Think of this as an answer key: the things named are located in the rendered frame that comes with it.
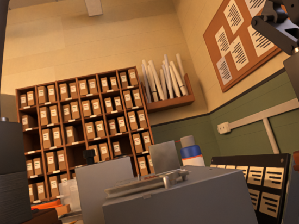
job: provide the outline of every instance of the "brown box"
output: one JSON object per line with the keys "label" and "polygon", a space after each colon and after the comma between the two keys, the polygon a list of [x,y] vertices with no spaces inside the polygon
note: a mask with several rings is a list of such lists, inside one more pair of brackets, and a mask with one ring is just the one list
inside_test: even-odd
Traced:
{"label": "brown box", "polygon": [[65,173],[65,174],[61,174],[61,175],[60,175],[60,181],[61,181],[62,183],[66,182],[67,180],[68,180],[68,178],[67,178],[67,173]]}
{"label": "brown box", "polygon": [[129,86],[129,83],[128,83],[128,79],[127,79],[127,74],[125,72],[121,72],[120,73],[120,77],[121,77],[121,86],[123,88],[126,88]]}
{"label": "brown box", "polygon": [[101,78],[101,86],[102,86],[102,92],[106,92],[109,90],[109,85],[106,77]]}
{"label": "brown box", "polygon": [[59,123],[58,110],[56,105],[50,107],[50,113],[51,123]]}
{"label": "brown box", "polygon": [[71,97],[73,99],[78,98],[77,84],[76,83],[70,83],[69,87],[70,87]]}
{"label": "brown box", "polygon": [[90,101],[82,101],[83,116],[89,117],[92,115],[90,108]]}
{"label": "brown box", "polygon": [[27,106],[27,95],[23,94],[20,96],[20,108]]}
{"label": "brown box", "polygon": [[96,125],[96,132],[97,132],[97,137],[105,137],[106,132],[105,132],[105,126],[103,121],[97,121],[95,122]]}
{"label": "brown box", "polygon": [[34,128],[38,126],[38,121],[29,115],[22,116],[22,128]]}
{"label": "brown box", "polygon": [[47,164],[48,164],[48,172],[53,172],[58,170],[57,153],[48,152],[46,153],[46,157],[47,157]]}
{"label": "brown box", "polygon": [[138,110],[137,117],[138,117],[140,128],[147,128],[147,122],[146,122],[144,110]]}
{"label": "brown box", "polygon": [[113,145],[113,151],[114,151],[114,156],[121,155],[121,146],[118,141],[112,142]]}
{"label": "brown box", "polygon": [[147,166],[146,166],[146,162],[145,162],[145,157],[138,157],[137,160],[138,160],[140,174],[142,176],[148,175]]}
{"label": "brown box", "polygon": [[120,132],[126,132],[127,128],[126,128],[126,121],[125,121],[124,117],[118,117],[117,121],[119,123]]}
{"label": "brown box", "polygon": [[43,167],[42,167],[41,158],[33,159],[33,163],[34,163],[34,174],[35,175],[43,174]]}
{"label": "brown box", "polygon": [[141,96],[139,90],[132,90],[133,99],[136,107],[142,106]]}
{"label": "brown box", "polygon": [[46,189],[45,189],[45,183],[44,182],[37,183],[36,187],[38,189],[38,198],[39,198],[39,200],[45,199],[47,197]]}
{"label": "brown box", "polygon": [[142,138],[143,138],[144,145],[145,145],[145,151],[149,151],[150,149],[148,147],[152,145],[149,132],[144,132],[142,134]]}
{"label": "brown box", "polygon": [[79,140],[77,130],[73,126],[65,127],[67,144]]}
{"label": "brown box", "polygon": [[64,157],[64,151],[63,150],[57,151],[57,158],[58,158],[59,170],[65,170],[66,169],[66,164],[65,164],[65,157]]}
{"label": "brown box", "polygon": [[27,92],[27,105],[28,106],[35,105],[35,93],[34,93],[34,91]]}
{"label": "brown box", "polygon": [[38,87],[39,104],[49,102],[48,91],[44,86]]}
{"label": "brown box", "polygon": [[115,103],[115,110],[122,110],[121,98],[119,96],[114,97],[114,103]]}
{"label": "brown box", "polygon": [[133,142],[134,142],[134,147],[135,147],[135,152],[136,153],[140,153],[143,152],[144,149],[142,148],[142,143],[141,143],[141,139],[140,139],[140,134],[133,134]]}
{"label": "brown box", "polygon": [[129,123],[130,123],[131,130],[138,129],[137,120],[136,120],[136,116],[135,116],[134,111],[128,112],[128,118],[129,118]]}
{"label": "brown box", "polygon": [[40,123],[42,126],[51,123],[50,110],[47,107],[40,107]]}
{"label": "brown box", "polygon": [[56,91],[55,91],[55,86],[54,85],[49,85],[48,86],[48,98],[50,102],[55,102],[56,101]]}
{"label": "brown box", "polygon": [[72,118],[79,119],[80,118],[80,109],[78,102],[71,102],[71,109],[72,109]]}
{"label": "brown box", "polygon": [[102,161],[105,161],[106,158],[110,158],[109,157],[109,149],[108,149],[108,145],[107,143],[102,143],[102,144],[99,144],[99,151],[101,153],[101,159]]}
{"label": "brown box", "polygon": [[88,80],[88,86],[89,86],[89,93],[91,93],[91,94],[98,93],[98,87],[97,87],[97,82],[96,82],[95,78]]}
{"label": "brown box", "polygon": [[33,176],[34,175],[33,161],[32,160],[27,160],[26,165],[27,165],[27,177]]}
{"label": "brown box", "polygon": [[53,134],[51,129],[43,129],[42,131],[43,148],[51,148],[53,143]]}
{"label": "brown box", "polygon": [[70,204],[66,204],[64,206],[56,207],[55,209],[56,209],[56,212],[57,212],[58,216],[67,214],[71,211]]}
{"label": "brown box", "polygon": [[149,168],[151,169],[151,173],[155,173],[151,155],[147,156],[147,161],[148,161],[148,164],[149,164]]}
{"label": "brown box", "polygon": [[29,187],[30,202],[37,201],[39,199],[39,196],[38,196],[38,188],[36,187],[36,184],[30,184],[28,187]]}
{"label": "brown box", "polygon": [[61,146],[63,144],[63,141],[61,139],[60,127],[53,128],[52,132],[53,132],[54,146]]}
{"label": "brown box", "polygon": [[124,97],[124,102],[126,103],[126,108],[132,108],[133,107],[133,102],[131,98],[131,93],[130,90],[124,91],[123,92],[123,97]]}
{"label": "brown box", "polygon": [[128,72],[129,72],[129,78],[130,78],[131,85],[138,85],[135,69],[129,69]]}
{"label": "brown box", "polygon": [[117,133],[115,119],[109,120],[108,126],[109,126],[109,130],[110,130],[110,135]]}
{"label": "brown box", "polygon": [[70,97],[70,95],[68,94],[68,86],[66,83],[60,84],[59,90],[60,90],[60,98],[61,99],[67,99]]}
{"label": "brown box", "polygon": [[109,112],[113,111],[111,98],[106,98],[105,99],[105,107],[106,107],[106,113],[109,113]]}
{"label": "brown box", "polygon": [[71,106],[69,104],[63,105],[63,120],[68,121],[72,119]]}
{"label": "brown box", "polygon": [[96,137],[94,123],[89,122],[85,124],[87,139],[94,139]]}
{"label": "brown box", "polygon": [[58,184],[60,183],[59,176],[49,177],[49,182],[50,182],[51,196],[52,197],[59,196],[60,195],[59,188],[58,188]]}
{"label": "brown box", "polygon": [[98,154],[98,146],[97,145],[93,145],[93,146],[89,146],[89,150],[95,150],[96,155],[94,156],[94,160],[95,163],[99,162],[99,154]]}
{"label": "brown box", "polygon": [[113,90],[118,90],[119,89],[116,77],[110,77],[110,83],[111,83],[111,87],[112,87]]}
{"label": "brown box", "polygon": [[79,89],[80,89],[80,96],[85,96],[88,94],[86,80],[79,81]]}
{"label": "brown box", "polygon": [[92,100],[91,105],[92,105],[92,112],[93,112],[94,115],[102,114],[101,106],[99,104],[98,99]]}

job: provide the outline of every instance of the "electrical outlet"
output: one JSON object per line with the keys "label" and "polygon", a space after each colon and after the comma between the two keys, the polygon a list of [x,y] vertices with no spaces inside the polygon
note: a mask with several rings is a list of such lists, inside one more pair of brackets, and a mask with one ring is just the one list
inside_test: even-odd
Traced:
{"label": "electrical outlet", "polygon": [[231,132],[231,129],[228,126],[228,122],[224,122],[224,123],[218,125],[217,130],[218,130],[219,134],[225,134],[225,133]]}

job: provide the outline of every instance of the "wall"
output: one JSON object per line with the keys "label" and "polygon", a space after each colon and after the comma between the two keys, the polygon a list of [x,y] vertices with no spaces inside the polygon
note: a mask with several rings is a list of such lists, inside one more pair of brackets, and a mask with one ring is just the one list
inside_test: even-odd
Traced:
{"label": "wall", "polygon": [[151,124],[207,112],[188,46],[171,0],[102,0],[103,16],[88,17],[84,0],[13,9],[8,14],[1,88],[2,116],[16,121],[15,89],[137,66],[160,67],[180,53],[196,101],[150,115]]}
{"label": "wall", "polygon": [[[262,121],[220,135],[217,125],[233,122],[296,98],[286,72],[252,90],[210,115],[152,128],[155,143],[178,141],[193,135],[206,165],[213,156],[272,154]],[[293,153],[299,145],[299,109],[269,118],[281,153]]]}
{"label": "wall", "polygon": [[208,111],[212,111],[283,68],[280,53],[227,92],[222,93],[203,34],[223,0],[173,0]]}

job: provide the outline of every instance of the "white sheet of paper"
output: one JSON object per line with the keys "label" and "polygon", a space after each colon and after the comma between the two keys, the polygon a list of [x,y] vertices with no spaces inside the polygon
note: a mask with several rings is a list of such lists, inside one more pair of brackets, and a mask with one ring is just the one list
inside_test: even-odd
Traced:
{"label": "white sheet of paper", "polygon": [[248,27],[248,32],[250,34],[254,49],[256,50],[258,57],[275,46],[274,43],[272,43],[266,37],[253,29],[251,25]]}
{"label": "white sheet of paper", "polygon": [[248,57],[239,36],[231,43],[230,51],[236,65],[236,69],[238,71],[249,63]]}
{"label": "white sheet of paper", "polygon": [[239,10],[235,0],[229,1],[226,9],[224,10],[224,14],[233,34],[235,34],[244,22],[241,11]]}
{"label": "white sheet of paper", "polygon": [[229,42],[223,26],[216,33],[215,39],[217,41],[221,56],[224,57],[229,52]]}
{"label": "white sheet of paper", "polygon": [[266,0],[245,0],[251,17],[254,17],[264,7]]}
{"label": "white sheet of paper", "polygon": [[230,80],[233,79],[231,71],[229,70],[227,62],[225,60],[225,57],[221,58],[217,62],[217,68],[224,85],[226,85]]}

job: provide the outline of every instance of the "bulletin board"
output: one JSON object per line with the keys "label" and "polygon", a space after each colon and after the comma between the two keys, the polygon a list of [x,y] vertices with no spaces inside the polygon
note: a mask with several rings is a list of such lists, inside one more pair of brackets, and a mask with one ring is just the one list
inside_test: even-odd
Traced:
{"label": "bulletin board", "polygon": [[251,26],[265,2],[223,0],[203,35],[222,92],[281,51]]}

